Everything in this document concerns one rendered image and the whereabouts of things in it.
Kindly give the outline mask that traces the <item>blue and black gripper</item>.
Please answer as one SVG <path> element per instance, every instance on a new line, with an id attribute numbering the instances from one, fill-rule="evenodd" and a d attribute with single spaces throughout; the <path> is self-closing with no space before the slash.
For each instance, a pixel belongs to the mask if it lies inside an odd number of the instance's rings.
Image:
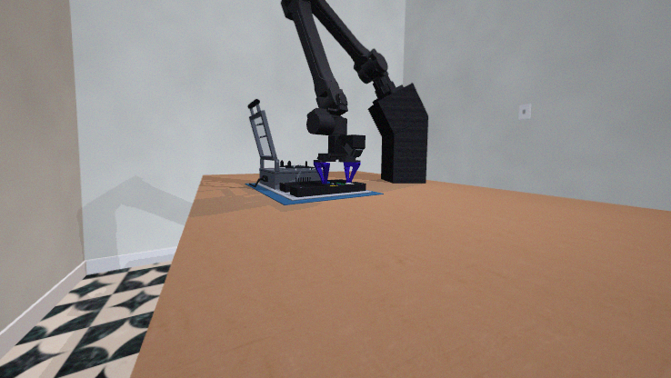
<path id="1" fill-rule="evenodd" d="M 330 163 L 326 162 L 335 162 L 336 160 L 339 160 L 339 162 L 344 163 L 347 183 L 352 182 L 356 171 L 361 164 L 360 160 L 356 160 L 356 157 L 350 156 L 349 154 L 318 154 L 318 158 L 319 160 L 314 160 L 314 166 L 320 176 L 322 184 L 327 184 Z M 349 178 L 350 166 L 353 166 L 353 169 Z"/>

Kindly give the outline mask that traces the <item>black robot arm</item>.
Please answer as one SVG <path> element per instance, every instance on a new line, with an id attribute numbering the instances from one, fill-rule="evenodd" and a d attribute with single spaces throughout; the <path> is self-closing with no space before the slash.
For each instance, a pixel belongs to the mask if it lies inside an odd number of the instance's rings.
<path id="1" fill-rule="evenodd" d="M 373 81 L 378 97 L 373 104 L 402 89 L 403 85 L 396 88 L 386 71 L 388 65 L 385 58 L 375 48 L 371 51 L 366 49 L 326 0 L 282 0 L 281 6 L 285 17 L 295 23 L 314 81 L 318 108 L 307 114 L 307 131 L 310 134 L 340 134 L 328 136 L 329 154 L 361 156 L 366 148 L 366 136 L 347 135 L 347 119 L 340 115 L 348 111 L 348 103 L 343 89 L 339 88 L 332 74 L 313 15 L 351 56 L 361 81 L 365 84 Z"/>

